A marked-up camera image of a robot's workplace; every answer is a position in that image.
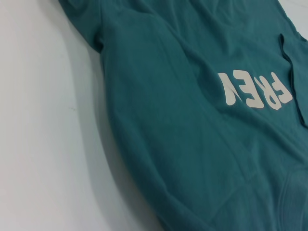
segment white background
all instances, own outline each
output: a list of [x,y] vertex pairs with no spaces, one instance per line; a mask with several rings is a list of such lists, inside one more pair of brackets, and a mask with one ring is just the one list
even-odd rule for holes
[[[290,1],[308,38],[308,2]],[[99,56],[57,0],[0,0],[1,231],[161,231],[104,100]]]

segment green fabric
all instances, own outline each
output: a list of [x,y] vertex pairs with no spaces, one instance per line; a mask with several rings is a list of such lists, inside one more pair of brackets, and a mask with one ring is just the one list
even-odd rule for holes
[[168,231],[308,227],[308,44],[278,0],[60,0]]

